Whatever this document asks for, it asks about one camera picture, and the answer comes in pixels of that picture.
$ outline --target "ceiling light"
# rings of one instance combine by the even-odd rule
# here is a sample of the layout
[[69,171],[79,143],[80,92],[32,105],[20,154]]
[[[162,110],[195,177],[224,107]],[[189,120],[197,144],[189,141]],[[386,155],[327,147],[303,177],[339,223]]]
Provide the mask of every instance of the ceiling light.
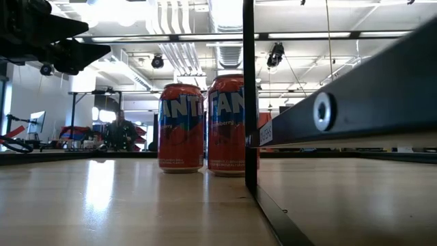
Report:
[[135,24],[136,21],[133,18],[121,18],[118,20],[118,24],[120,24],[122,27],[130,27],[131,25]]
[[410,31],[364,31],[360,34],[360,37],[363,38],[402,37],[409,33]]
[[[259,34],[254,34],[255,39],[259,38]],[[180,40],[242,40],[242,33],[215,33],[215,34],[197,34],[197,35],[181,35]]]
[[[350,32],[332,32],[331,38],[346,38]],[[268,38],[328,38],[329,33],[270,33]]]
[[100,110],[99,119],[102,122],[112,122],[116,119],[115,112]]
[[98,120],[98,114],[99,114],[98,108],[93,107],[91,112],[92,112],[92,119],[93,120]]
[[243,43],[212,43],[206,44],[207,47],[242,47]]
[[160,41],[168,41],[170,40],[169,36],[142,36],[142,37],[135,37],[135,36],[113,36],[113,37],[101,37],[101,38],[91,38],[93,42],[96,43],[105,43],[105,42],[144,42],[144,41],[150,41],[150,42],[160,42]]

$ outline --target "sticker label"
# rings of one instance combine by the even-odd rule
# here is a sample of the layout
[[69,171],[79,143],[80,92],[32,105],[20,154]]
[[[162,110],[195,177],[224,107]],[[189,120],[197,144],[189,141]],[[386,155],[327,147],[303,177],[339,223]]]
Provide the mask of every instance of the sticker label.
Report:
[[259,144],[262,146],[269,141],[273,140],[273,129],[272,121],[269,120],[261,129],[259,130]]

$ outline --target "computer monitor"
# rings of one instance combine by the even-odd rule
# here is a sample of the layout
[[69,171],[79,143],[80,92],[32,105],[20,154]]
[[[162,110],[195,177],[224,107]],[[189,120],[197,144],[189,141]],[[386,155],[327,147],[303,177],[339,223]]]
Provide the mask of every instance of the computer monitor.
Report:
[[29,128],[27,133],[42,133],[42,127],[44,126],[44,119],[46,117],[46,112],[41,111],[37,113],[31,113]]

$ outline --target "red can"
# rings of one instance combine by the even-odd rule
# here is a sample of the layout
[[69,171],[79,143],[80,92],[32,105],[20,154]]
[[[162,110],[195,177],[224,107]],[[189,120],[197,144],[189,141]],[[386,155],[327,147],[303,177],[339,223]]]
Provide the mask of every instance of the red can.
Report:
[[219,176],[244,175],[244,79],[215,78],[208,92],[208,169]]
[[165,86],[158,132],[158,162],[164,172],[197,172],[203,167],[203,96],[197,86]]

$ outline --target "table surface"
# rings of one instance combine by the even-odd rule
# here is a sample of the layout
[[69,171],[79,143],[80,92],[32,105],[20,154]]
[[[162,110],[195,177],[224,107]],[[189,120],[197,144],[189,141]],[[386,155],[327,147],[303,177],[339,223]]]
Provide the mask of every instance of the table surface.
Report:
[[437,165],[262,159],[259,185],[315,245],[437,245]]
[[243,178],[156,159],[0,167],[0,245],[276,245]]

